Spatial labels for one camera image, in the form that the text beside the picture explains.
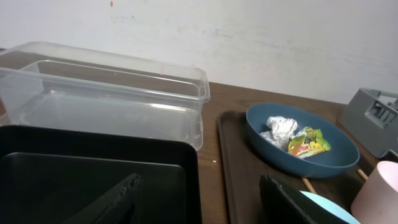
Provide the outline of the white tissue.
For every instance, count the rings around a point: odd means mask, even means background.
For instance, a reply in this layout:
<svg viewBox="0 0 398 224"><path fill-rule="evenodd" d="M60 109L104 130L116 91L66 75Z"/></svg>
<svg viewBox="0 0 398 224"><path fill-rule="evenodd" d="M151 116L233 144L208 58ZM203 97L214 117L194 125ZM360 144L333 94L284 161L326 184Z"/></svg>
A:
<svg viewBox="0 0 398 224"><path fill-rule="evenodd" d="M271 130L261 132L260 135L273 146L287 152L290 138L294 136L294 131L298 127L296 120L283 116L270 116L266 126Z"/></svg>

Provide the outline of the light blue bowl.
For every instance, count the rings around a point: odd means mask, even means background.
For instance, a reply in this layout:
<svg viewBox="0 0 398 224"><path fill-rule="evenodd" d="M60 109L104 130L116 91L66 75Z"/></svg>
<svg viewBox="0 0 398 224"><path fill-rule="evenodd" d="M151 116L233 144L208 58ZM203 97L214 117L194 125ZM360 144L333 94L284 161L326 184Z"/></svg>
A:
<svg viewBox="0 0 398 224"><path fill-rule="evenodd" d="M306 197L308 197L310 200L315 202L317 205L321 206L321 208L325 209L332 215L342 219L346 223L349 224L360 224L355 217L353 217L350 213L348 213L346 210L341 208L339 205L335 204L334 202L328 200L325 197L319 196L317 194L311 193L311 192L306 192L306 191L301 191L302 194L304 194Z"/></svg>

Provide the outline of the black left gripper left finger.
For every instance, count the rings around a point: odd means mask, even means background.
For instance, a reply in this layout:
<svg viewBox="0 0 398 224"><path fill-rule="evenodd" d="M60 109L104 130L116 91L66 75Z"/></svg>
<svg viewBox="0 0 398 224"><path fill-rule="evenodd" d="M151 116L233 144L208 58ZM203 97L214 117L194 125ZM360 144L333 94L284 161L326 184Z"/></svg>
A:
<svg viewBox="0 0 398 224"><path fill-rule="evenodd" d="M141 177L128 175L62 224L139 223Z"/></svg>

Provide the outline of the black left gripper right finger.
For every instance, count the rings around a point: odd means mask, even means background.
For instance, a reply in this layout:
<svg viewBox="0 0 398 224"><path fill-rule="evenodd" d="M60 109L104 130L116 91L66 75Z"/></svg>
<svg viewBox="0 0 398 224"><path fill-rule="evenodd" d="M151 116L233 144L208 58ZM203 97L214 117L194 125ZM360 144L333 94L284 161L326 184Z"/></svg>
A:
<svg viewBox="0 0 398 224"><path fill-rule="evenodd" d="M271 175L262 175L260 196L266 220L270 224L344 224L299 190Z"/></svg>

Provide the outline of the yellow green snack wrapper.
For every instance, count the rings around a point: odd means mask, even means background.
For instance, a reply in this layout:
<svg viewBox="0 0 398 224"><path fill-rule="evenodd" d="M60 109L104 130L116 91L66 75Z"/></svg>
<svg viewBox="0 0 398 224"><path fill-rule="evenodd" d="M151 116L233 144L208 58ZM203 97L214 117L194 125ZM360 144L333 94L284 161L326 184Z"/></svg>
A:
<svg viewBox="0 0 398 224"><path fill-rule="evenodd" d="M300 159L330 151L331 149L329 142L323 138L322 131L311 127L304 127L290 138L288 144L288 153Z"/></svg>

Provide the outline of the pink cup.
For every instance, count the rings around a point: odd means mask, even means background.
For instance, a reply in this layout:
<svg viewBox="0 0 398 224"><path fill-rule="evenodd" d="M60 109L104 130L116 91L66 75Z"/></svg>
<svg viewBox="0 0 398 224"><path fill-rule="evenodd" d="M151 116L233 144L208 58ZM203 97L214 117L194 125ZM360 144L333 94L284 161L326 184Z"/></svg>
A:
<svg viewBox="0 0 398 224"><path fill-rule="evenodd" d="M381 161L351 204L360 223L397 224L397 163Z"/></svg>

